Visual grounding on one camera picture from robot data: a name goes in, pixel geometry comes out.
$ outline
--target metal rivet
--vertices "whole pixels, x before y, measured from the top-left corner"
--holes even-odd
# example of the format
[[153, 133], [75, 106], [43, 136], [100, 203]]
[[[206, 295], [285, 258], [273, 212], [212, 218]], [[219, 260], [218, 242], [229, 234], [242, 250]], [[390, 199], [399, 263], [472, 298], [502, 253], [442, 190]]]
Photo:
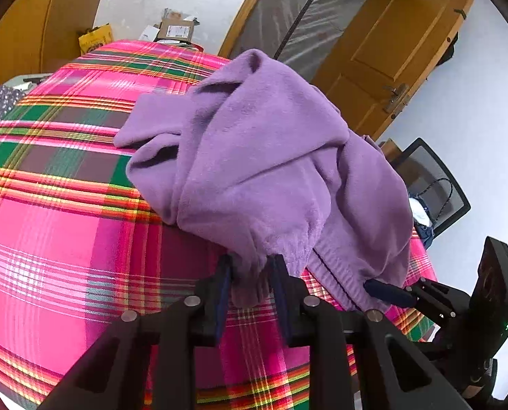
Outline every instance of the metal rivet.
[[186, 306], [197, 306], [201, 303], [201, 298], [199, 296], [188, 296], [184, 299], [184, 304]]
[[321, 300], [316, 296], [305, 296], [303, 298], [303, 303], [306, 306], [317, 306], [321, 303]]
[[383, 319], [383, 313], [379, 310], [372, 309], [366, 312], [366, 317], [372, 322], [381, 322]]
[[125, 310], [122, 314], [121, 314], [121, 320], [123, 322], [132, 322], [133, 320], [135, 320], [136, 318], [138, 317], [138, 313], [134, 310]]

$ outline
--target yellow bag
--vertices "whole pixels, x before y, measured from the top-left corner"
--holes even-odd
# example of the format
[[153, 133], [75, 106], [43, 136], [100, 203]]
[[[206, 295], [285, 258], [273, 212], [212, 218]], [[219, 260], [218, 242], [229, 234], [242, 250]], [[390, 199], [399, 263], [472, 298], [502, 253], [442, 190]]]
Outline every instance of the yellow bag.
[[80, 37], [81, 55], [113, 42], [112, 27], [109, 24], [94, 28]]

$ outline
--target purple garment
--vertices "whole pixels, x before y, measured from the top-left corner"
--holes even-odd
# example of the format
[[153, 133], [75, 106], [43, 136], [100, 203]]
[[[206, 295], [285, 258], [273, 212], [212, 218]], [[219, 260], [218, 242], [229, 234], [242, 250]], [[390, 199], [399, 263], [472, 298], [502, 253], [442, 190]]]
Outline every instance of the purple garment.
[[365, 279], [404, 282], [403, 181], [317, 88], [261, 51], [185, 95], [140, 95], [114, 143], [140, 146], [126, 174], [165, 223], [234, 254], [237, 306], [268, 294], [269, 254], [294, 276], [307, 266], [345, 309], [386, 308]]

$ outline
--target wooden door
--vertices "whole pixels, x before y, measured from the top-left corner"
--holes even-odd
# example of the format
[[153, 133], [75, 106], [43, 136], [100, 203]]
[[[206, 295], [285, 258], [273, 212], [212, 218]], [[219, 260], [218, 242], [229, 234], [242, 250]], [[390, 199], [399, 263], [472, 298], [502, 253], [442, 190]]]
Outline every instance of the wooden door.
[[472, 2], [366, 0], [312, 84], [353, 131], [376, 140], [436, 66]]

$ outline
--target plaid bedsheet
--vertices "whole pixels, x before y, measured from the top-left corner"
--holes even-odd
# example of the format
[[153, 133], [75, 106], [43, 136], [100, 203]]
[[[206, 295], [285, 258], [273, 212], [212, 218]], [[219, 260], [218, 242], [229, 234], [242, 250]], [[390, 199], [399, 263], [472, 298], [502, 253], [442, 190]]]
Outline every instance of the plaid bedsheet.
[[[222, 249], [161, 223], [125, 176], [132, 151], [112, 138], [139, 94], [183, 94], [226, 62], [118, 41], [61, 68], [0, 122], [0, 391], [23, 407], [123, 310], [159, 311], [215, 267]], [[415, 234], [411, 249], [406, 283], [434, 279]], [[387, 316], [413, 340], [431, 325], [414, 310]], [[231, 308], [220, 346], [196, 359], [200, 408], [307, 408], [309, 353], [282, 345], [271, 300]]]

